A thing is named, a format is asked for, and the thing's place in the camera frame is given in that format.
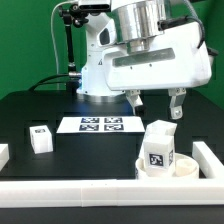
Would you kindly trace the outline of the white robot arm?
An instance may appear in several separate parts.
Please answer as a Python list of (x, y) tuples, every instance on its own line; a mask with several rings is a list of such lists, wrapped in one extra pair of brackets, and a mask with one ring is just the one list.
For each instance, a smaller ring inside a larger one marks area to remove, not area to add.
[(87, 62), (78, 93), (94, 101), (124, 94), (138, 113), (142, 90), (166, 89), (182, 117), (186, 90), (208, 83), (214, 57), (195, 14), (168, 16), (173, 0), (78, 0), (87, 15)]

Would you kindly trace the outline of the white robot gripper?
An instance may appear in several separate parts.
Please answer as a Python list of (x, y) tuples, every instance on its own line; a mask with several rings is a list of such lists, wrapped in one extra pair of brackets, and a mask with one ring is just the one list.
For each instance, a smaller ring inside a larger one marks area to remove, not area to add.
[(150, 38), (148, 51), (128, 54), (125, 44), (107, 48), (102, 53), (106, 84), (113, 91), (127, 90), (136, 116), (144, 113), (139, 90), (169, 89), (171, 118), (180, 119), (185, 88), (207, 84), (211, 78), (207, 47), (199, 42), (200, 27), (192, 22)]

